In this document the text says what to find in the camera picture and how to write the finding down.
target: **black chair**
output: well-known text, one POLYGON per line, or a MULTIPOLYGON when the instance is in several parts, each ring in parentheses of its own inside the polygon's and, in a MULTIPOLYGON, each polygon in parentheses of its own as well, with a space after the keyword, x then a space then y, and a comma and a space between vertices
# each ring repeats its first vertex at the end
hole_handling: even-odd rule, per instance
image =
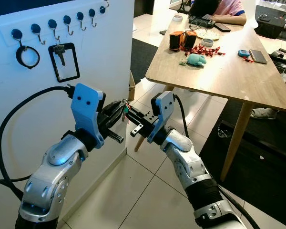
POLYGON ((182 0, 179 10, 177 10, 177 13, 190 14, 190 12, 185 9, 184 0, 182 0))

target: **white wall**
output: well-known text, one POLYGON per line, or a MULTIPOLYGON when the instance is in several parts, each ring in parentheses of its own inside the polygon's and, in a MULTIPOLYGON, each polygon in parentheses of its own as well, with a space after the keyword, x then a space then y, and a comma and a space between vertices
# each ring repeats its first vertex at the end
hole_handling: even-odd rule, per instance
POLYGON ((171 0, 154 0, 153 13, 170 8, 171 0))
MULTIPOLYGON (((10 38, 0 32, 0 124, 7 113, 31 94, 56 85, 84 83, 106 92, 106 104, 128 96, 129 70, 132 43, 133 0, 110 0, 105 15, 96 17, 97 27, 91 27, 88 10, 84 13, 86 31, 79 29, 75 19, 77 9, 90 4, 97 11, 102 0, 76 0, 32 10, 0 16, 0 27, 16 23, 23 32, 23 45, 34 47, 41 60, 37 67, 28 70, 18 64, 15 53, 18 43, 8 46, 10 38), (62 16, 67 12, 72 18, 73 36, 67 35, 62 16), (61 42, 73 42, 76 48, 81 77, 66 83, 58 83, 48 53, 55 44, 47 27, 49 19, 58 23, 57 35, 61 42), (30 26, 38 21, 41 38, 46 45, 39 44, 37 36, 30 34, 30 26)), ((65 92, 52 92, 35 99, 22 108, 9 122, 3 136, 3 154, 11 178, 27 176, 38 168, 43 153, 59 142, 67 130, 74 130, 74 119, 70 109, 71 99, 65 92)), ((118 125, 118 133, 125 136, 125 125, 118 125)), ((100 150, 90 152, 81 171, 72 180, 64 204, 63 215, 83 193, 95 182, 103 171, 125 149, 125 143, 117 144, 107 138, 100 150)), ((24 182, 18 184, 23 188, 24 182)), ((0 229, 14 228, 20 202, 12 192, 0 185, 0 229)))

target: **plate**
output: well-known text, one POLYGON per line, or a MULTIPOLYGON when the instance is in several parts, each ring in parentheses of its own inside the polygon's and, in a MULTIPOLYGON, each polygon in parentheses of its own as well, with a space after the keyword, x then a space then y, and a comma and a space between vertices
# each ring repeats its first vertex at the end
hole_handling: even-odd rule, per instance
POLYGON ((220 38, 220 35, 218 33, 211 31, 211 30, 208 30, 205 33, 205 29, 198 29, 198 30, 195 30, 195 32, 197 33, 197 37, 199 37, 201 39, 207 38, 207 39, 211 39, 211 40, 215 41, 215 40, 218 40, 220 38))

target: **wall hook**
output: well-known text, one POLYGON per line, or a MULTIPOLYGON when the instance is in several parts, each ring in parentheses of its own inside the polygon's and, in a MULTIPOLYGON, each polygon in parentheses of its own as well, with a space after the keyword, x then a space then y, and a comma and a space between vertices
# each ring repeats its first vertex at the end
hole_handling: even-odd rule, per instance
POLYGON ((82 12, 78 12, 77 15, 76 15, 76 17, 77 17, 77 20, 79 20, 80 23, 81 23, 81 29, 82 29, 83 31, 85 31, 87 27, 85 27, 84 29, 82 28, 82 20, 83 20, 83 18, 84 18, 83 13, 82 13, 82 12))
POLYGON ((90 10, 89 10, 89 16, 91 17, 91 24, 92 24, 92 26, 95 27, 95 26, 97 25, 97 23, 93 24, 93 18, 94 18, 94 16, 95 16, 95 11, 94 11, 94 9, 90 9, 90 10))
POLYGON ((105 12, 106 12, 106 7, 101 6, 101 7, 100 7, 100 13, 101 13, 101 14, 104 14, 105 12))
POLYGON ((109 1, 108 0, 104 0, 107 2, 107 6, 105 6, 105 8, 109 7, 109 1))
POLYGON ((57 27, 56 21, 53 20, 53 19, 50 19, 50 20, 48 21, 48 25, 49 25, 49 28, 50 28, 51 30, 53 30, 53 35, 54 35, 55 40, 61 42, 61 41, 59 40, 59 36, 56 37, 56 35, 55 35, 55 29, 56 29, 56 27, 57 27))
POLYGON ((73 35, 73 31, 71 33, 69 32, 69 26, 70 26, 70 23, 71 23, 71 18, 68 15, 65 15, 63 17, 63 23, 65 23, 65 25, 68 26, 68 34, 70 36, 72 36, 73 35))
POLYGON ((13 29, 11 31, 11 36, 12 38, 14 38, 15 40, 19 41, 19 45, 20 47, 22 46, 22 43, 21 43, 21 38, 22 38, 22 32, 20 30, 17 30, 17 29, 13 29))
POLYGON ((40 42, 40 44, 45 45, 46 41, 41 41, 40 39, 40 26, 38 24, 32 24, 31 25, 31 31, 32 33, 36 34, 38 36, 38 40, 40 42))

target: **person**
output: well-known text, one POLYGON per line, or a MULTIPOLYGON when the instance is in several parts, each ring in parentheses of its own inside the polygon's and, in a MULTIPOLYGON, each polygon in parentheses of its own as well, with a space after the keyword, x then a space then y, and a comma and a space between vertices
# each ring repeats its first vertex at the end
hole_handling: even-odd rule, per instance
MULTIPOLYGON (((282 73, 281 77, 286 83, 286 74, 282 73)), ((274 120, 276 119, 276 115, 278 112, 279 112, 278 110, 272 108, 256 108, 251 111, 250 116, 256 119, 274 120)))
POLYGON ((240 0, 193 0, 190 15, 236 25, 244 25, 247 21, 240 0))

